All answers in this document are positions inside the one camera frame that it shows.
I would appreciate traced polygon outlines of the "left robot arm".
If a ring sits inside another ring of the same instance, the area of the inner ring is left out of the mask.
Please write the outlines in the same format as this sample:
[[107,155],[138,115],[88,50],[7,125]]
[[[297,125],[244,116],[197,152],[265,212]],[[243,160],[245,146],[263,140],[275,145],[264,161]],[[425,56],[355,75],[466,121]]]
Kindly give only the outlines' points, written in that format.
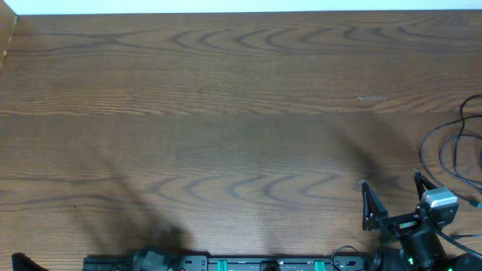
[[[13,271],[48,271],[23,253],[11,255]],[[90,256],[83,259],[81,271],[168,271],[177,270],[177,257],[141,249],[132,256]]]

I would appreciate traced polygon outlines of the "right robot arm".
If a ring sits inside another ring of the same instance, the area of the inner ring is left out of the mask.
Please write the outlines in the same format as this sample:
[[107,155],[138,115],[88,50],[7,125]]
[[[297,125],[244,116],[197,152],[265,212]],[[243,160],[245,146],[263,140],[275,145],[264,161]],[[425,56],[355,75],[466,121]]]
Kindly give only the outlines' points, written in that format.
[[391,217],[370,185],[361,181],[362,229],[380,231],[382,245],[366,263],[369,270],[466,271],[481,269],[481,254],[458,243],[442,229],[459,208],[456,195],[436,187],[421,172],[413,179],[419,203],[413,212]]

